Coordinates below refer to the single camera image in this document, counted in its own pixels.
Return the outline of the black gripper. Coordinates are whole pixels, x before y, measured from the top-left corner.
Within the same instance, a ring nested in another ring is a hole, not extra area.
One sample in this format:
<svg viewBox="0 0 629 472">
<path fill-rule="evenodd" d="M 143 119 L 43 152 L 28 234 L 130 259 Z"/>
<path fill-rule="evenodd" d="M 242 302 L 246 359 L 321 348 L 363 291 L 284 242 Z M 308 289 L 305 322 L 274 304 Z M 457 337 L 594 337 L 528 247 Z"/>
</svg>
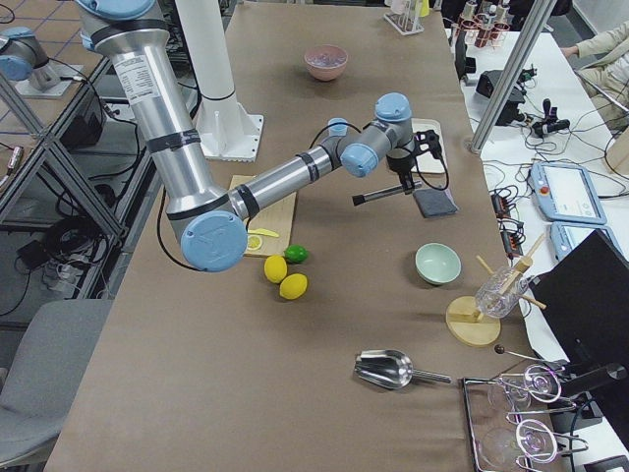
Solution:
<svg viewBox="0 0 629 472">
<path fill-rule="evenodd" d="M 404 194 L 412 194 L 416 183 L 412 170 L 416 165 L 416 156 L 412 151 L 397 149 L 386 156 L 386 164 L 389 170 L 395 172 L 399 178 Z"/>
</svg>

